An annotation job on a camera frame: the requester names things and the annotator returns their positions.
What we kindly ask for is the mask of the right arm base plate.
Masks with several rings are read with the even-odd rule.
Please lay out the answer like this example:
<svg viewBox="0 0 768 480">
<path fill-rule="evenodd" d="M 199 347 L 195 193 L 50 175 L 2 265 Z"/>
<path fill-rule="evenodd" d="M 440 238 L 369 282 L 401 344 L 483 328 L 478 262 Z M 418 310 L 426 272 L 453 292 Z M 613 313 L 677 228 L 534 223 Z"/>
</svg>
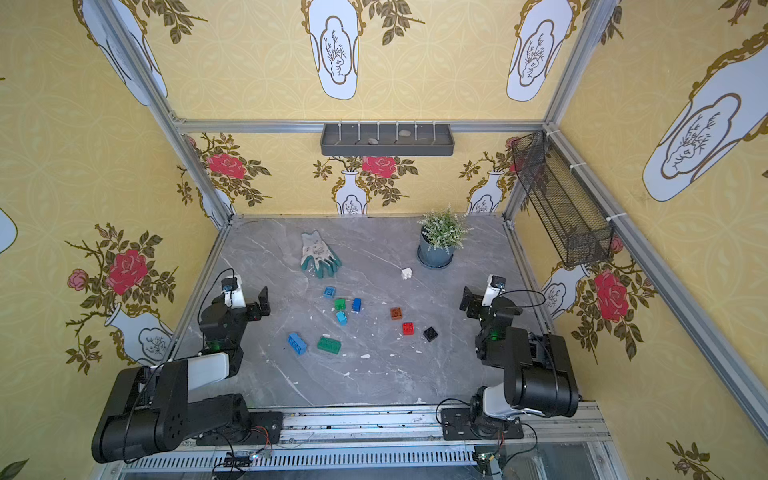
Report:
<svg viewBox="0 0 768 480">
<path fill-rule="evenodd" d="M 518 440 L 524 437 L 519 420 L 500 420 L 474 413 L 469 407 L 449 406 L 438 413 L 443 439 L 457 440 Z"/>
</svg>

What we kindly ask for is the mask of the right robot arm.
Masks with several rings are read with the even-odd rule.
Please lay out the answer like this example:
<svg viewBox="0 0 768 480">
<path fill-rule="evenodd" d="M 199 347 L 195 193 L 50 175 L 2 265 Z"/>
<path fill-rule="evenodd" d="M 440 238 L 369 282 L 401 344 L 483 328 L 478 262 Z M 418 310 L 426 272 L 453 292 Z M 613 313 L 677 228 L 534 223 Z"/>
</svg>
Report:
<svg viewBox="0 0 768 480">
<path fill-rule="evenodd" d="M 501 383 L 480 388 L 470 402 L 469 425 L 483 434 L 508 430 L 519 415 L 572 417 L 578 410 L 580 394 L 565 339 L 514 326 L 525 308 L 505 291 L 463 290 L 459 309 L 480 323 L 477 358 L 503 371 Z"/>
</svg>

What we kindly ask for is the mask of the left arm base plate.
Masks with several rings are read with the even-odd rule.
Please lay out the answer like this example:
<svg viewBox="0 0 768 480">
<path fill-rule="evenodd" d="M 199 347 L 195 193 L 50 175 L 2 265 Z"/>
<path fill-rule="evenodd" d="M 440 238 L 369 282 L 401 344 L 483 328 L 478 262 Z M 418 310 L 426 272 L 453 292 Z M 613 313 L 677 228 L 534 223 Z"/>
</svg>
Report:
<svg viewBox="0 0 768 480">
<path fill-rule="evenodd" d="M 280 441 L 284 414 L 279 411 L 250 412 L 247 420 L 192 437 L 198 446 L 265 445 Z"/>
</svg>

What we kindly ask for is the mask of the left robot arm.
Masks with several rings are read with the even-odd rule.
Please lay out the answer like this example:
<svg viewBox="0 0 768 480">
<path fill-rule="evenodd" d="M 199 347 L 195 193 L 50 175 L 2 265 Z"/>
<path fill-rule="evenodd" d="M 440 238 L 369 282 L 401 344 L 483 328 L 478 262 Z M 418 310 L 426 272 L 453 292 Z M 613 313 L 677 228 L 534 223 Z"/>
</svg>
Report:
<svg viewBox="0 0 768 480">
<path fill-rule="evenodd" d="M 239 393 L 189 400 L 190 391 L 237 375 L 247 325 L 271 313 L 267 288 L 255 302 L 241 306 L 228 304 L 225 297 L 219 295 L 202 312 L 204 343 L 198 355 L 119 372 L 92 439 L 96 462 L 172 451 L 189 438 L 201 437 L 212 445 L 213 433 L 233 444 L 253 433 L 268 444 L 275 439 L 267 427 L 256 423 Z"/>
</svg>

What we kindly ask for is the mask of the light blue 2x4 brick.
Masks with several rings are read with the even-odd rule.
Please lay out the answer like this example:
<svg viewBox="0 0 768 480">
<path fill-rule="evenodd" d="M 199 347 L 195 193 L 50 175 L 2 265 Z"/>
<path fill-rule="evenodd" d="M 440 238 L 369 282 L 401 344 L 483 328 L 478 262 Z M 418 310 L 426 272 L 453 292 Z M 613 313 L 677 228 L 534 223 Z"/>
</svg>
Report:
<svg viewBox="0 0 768 480">
<path fill-rule="evenodd" d="M 296 332 L 292 332 L 288 335 L 288 344 L 299 356 L 305 354 L 308 351 L 307 343 Z"/>
</svg>

